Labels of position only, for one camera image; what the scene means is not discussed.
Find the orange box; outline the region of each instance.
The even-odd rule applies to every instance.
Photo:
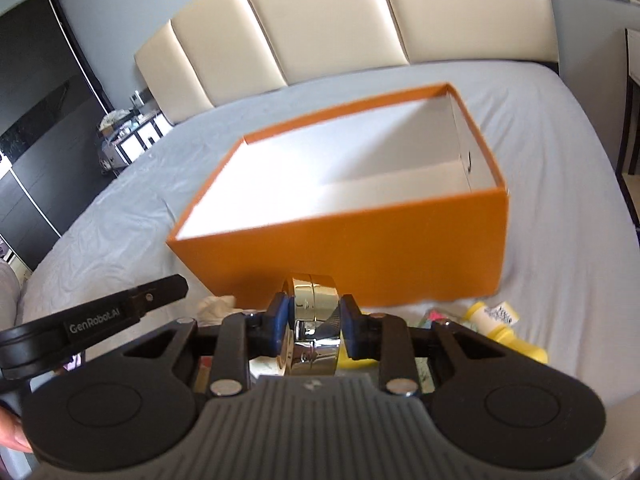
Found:
[[[361,306],[493,294],[508,192],[458,92],[339,105],[236,142],[167,243],[215,295],[265,308],[292,272]]]

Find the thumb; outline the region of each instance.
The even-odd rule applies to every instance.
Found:
[[[31,452],[31,446],[24,436],[20,419],[3,408],[0,408],[0,446]]]

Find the cream upholstered headboard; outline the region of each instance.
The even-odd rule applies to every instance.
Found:
[[[308,79],[449,59],[558,62],[551,0],[194,0],[136,53],[173,123]]]

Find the mattress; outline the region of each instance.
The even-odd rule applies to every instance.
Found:
[[[444,62],[332,76],[178,125],[56,243],[28,281],[18,315],[36,319],[180,272],[190,284],[185,300],[150,313],[89,356],[193,316],[209,293],[164,240],[238,137],[320,108],[444,81],[461,93],[510,190],[502,281],[488,303],[509,301],[521,317],[519,336],[546,348],[552,366],[583,380],[606,404],[638,392],[640,251],[632,222],[574,97],[548,68],[521,62]],[[416,320],[430,306],[393,312]]]

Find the gold metallic object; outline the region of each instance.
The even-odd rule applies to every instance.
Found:
[[[280,367],[287,375],[333,375],[340,349],[340,296],[328,276],[295,274],[282,289],[294,298],[293,330],[287,329]]]

